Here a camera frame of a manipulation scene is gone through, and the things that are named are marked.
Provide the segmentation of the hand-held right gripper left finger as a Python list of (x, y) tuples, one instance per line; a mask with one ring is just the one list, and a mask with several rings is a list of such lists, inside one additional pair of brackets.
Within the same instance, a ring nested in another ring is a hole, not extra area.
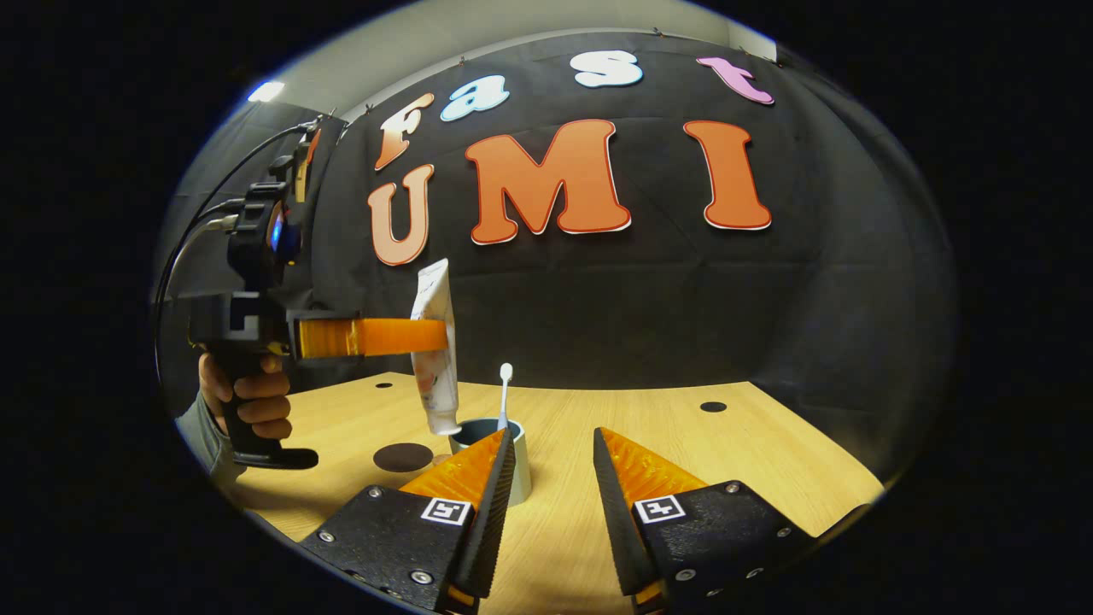
[(359, 586), (427, 612), (475, 614), (489, 598), (516, 465), (514, 431), (484, 437), (447, 461), (470, 471), (467, 495), (443, 495), (458, 480), (433, 468), (428, 485), (371, 485), (299, 542)]

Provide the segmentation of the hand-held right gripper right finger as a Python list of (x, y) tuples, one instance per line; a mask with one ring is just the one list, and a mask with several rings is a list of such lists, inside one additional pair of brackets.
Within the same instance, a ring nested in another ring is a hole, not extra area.
[(636, 614), (727, 614), (734, 591), (815, 549), (816, 539), (741, 480), (687, 488), (661, 471), (653, 494), (639, 495), (626, 462), (651, 470), (653, 452), (593, 431), (618, 586)]

